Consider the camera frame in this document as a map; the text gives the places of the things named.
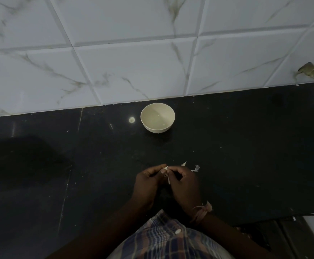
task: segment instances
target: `black countertop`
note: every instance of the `black countertop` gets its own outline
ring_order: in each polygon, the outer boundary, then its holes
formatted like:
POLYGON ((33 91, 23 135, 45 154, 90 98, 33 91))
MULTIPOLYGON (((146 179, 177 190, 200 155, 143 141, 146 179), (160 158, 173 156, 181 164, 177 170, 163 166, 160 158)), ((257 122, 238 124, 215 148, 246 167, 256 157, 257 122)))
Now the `black countertop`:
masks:
POLYGON ((176 113, 163 134, 140 122, 155 101, 0 117, 0 258, 47 256, 161 163, 199 165, 203 201, 232 225, 314 212, 314 83, 157 101, 176 113))

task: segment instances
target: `ceramic bowl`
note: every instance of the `ceramic bowl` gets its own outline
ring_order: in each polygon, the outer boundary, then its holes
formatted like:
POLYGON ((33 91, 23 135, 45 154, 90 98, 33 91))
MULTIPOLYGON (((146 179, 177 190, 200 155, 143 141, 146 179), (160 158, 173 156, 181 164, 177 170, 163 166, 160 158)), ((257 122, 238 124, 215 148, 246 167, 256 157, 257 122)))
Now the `ceramic bowl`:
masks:
POLYGON ((140 120, 147 130, 160 134, 172 126, 175 121, 175 112, 167 104, 149 104, 142 110, 140 120))

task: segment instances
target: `hand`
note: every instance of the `hand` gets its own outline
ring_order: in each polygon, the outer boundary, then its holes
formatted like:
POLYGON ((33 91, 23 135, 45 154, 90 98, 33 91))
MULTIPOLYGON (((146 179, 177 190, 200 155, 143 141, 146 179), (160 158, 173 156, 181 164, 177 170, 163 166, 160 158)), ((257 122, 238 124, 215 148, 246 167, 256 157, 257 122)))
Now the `hand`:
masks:
POLYGON ((145 209, 152 207, 157 188, 166 179, 164 175, 166 170, 163 169, 166 166, 166 164, 161 164, 150 167, 137 174, 131 199, 134 204, 145 209))
POLYGON ((194 172, 185 166, 169 166, 167 170, 175 200, 190 217, 197 212, 193 208, 202 205, 198 179, 194 172), (182 175, 179 181, 174 172, 182 175))

